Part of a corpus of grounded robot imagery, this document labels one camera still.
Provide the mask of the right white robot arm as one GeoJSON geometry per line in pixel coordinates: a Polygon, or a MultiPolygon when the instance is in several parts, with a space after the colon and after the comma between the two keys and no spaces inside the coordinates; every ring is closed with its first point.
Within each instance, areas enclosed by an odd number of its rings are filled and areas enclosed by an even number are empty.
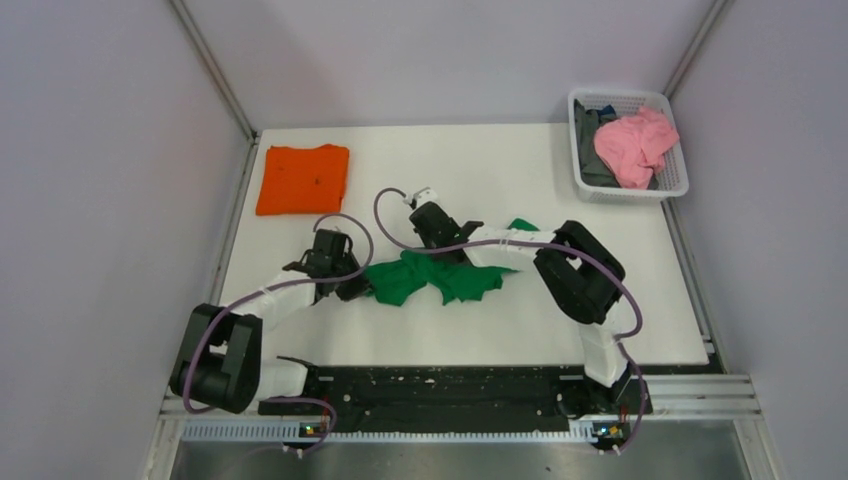
{"type": "Polygon", "coordinates": [[[539,274],[556,306],[578,326],[585,390],[558,402],[572,418],[600,412],[647,410],[647,387],[623,353],[622,328],[610,313],[621,298],[622,264],[581,223],[553,231],[496,229],[480,221],[459,225],[434,200],[411,203],[409,219],[437,258],[474,267],[502,267],[539,274]]]}

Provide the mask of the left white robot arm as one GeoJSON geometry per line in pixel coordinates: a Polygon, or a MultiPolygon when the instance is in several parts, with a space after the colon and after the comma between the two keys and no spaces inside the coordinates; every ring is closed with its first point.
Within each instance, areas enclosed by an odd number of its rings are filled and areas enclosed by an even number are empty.
{"type": "Polygon", "coordinates": [[[297,413],[319,404],[320,386],[304,360],[272,356],[264,337],[297,312],[336,295],[349,301],[368,284],[349,235],[316,231],[311,248],[266,285],[228,306],[196,306],[172,369],[171,392],[203,409],[241,413],[255,400],[282,397],[297,413]]]}

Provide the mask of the green t shirt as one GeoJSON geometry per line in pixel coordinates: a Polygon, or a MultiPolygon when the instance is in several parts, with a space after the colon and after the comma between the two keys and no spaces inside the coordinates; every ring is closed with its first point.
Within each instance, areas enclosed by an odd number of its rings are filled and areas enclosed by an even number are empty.
{"type": "Polygon", "coordinates": [[[450,264],[432,255],[403,251],[398,260],[366,269],[370,288],[365,296],[380,304],[400,307],[417,291],[433,286],[441,293],[443,305],[456,300],[481,301],[487,292],[501,289],[503,277],[512,273],[516,270],[450,264]]]}

